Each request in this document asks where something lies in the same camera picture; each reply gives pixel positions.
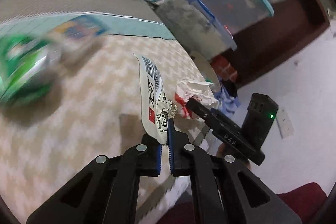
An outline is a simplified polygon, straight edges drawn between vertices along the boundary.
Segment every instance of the metal rivet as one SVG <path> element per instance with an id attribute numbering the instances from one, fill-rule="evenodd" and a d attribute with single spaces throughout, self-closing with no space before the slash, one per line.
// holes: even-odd
<path id="1" fill-rule="evenodd" d="M 99 163 L 99 164 L 103 164 L 106 160 L 107 160 L 107 158 L 105 156 L 98 156 L 96 158 L 96 162 Z"/>
<path id="2" fill-rule="evenodd" d="M 235 161 L 235 157 L 232 156 L 232 155 L 226 155 L 226 156 L 224 157 L 224 160 L 227 161 L 227 162 L 229 162 L 229 163 L 232 163 L 232 162 Z"/>
<path id="3" fill-rule="evenodd" d="M 191 143 L 188 143 L 184 146 L 184 149 L 187 151 L 193 151 L 195 147 Z"/>
<path id="4" fill-rule="evenodd" d="M 138 151 L 145 151 L 146 149 L 147 149 L 147 146 L 145 146 L 144 144 L 139 144 L 137 147 L 136 147 L 136 149 L 138 150 Z"/>

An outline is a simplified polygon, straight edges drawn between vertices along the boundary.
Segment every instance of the white food wrapper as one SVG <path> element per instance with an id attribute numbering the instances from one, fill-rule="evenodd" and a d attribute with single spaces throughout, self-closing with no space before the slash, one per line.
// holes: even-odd
<path id="1" fill-rule="evenodd" d="M 208 109 L 218 107 L 219 101 L 212 95 L 209 88 L 210 85 L 213 85 L 213 83 L 198 82 L 191 79 L 183 79 L 177 84 L 174 103 L 177 105 L 178 112 L 183 118 L 199 118 L 185 106 L 190 98 L 194 98 Z"/>
<path id="2" fill-rule="evenodd" d="M 141 121 L 148 135 L 167 144 L 167 117 L 172 107 L 163 90 L 161 74 L 152 60 L 133 53 L 140 64 Z"/>

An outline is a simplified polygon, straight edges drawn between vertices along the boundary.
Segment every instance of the blue box handle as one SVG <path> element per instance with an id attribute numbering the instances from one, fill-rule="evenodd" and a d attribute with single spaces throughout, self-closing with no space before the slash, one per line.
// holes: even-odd
<path id="1" fill-rule="evenodd" d="M 200 0 L 188 0 L 188 3 L 191 4 L 193 1 L 197 1 L 199 5 L 203 8 L 203 10 L 210 16 L 212 17 L 210 23 L 213 24 L 216 20 L 215 16 L 210 12 L 210 10 L 201 2 Z"/>

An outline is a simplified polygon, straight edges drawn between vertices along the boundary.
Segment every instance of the white floor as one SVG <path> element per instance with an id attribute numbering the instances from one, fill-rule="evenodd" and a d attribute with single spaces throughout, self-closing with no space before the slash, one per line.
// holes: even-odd
<path id="1" fill-rule="evenodd" d="M 275 193 L 317 182 L 329 194 L 336 181 L 336 23 L 285 63 L 238 91 L 233 120 L 242 124 L 253 92 L 287 111 L 294 135 L 281 139 L 276 122 L 252 171 Z"/>

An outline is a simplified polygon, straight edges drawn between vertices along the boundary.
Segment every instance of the barcode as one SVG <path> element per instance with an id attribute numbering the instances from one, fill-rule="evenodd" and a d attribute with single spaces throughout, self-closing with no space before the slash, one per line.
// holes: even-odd
<path id="1" fill-rule="evenodd" d="M 142 56 L 142 59 L 146 66 L 146 72 L 154 79 L 155 81 L 155 90 L 159 89 L 161 74 L 157 69 L 156 65 L 149 59 Z"/>

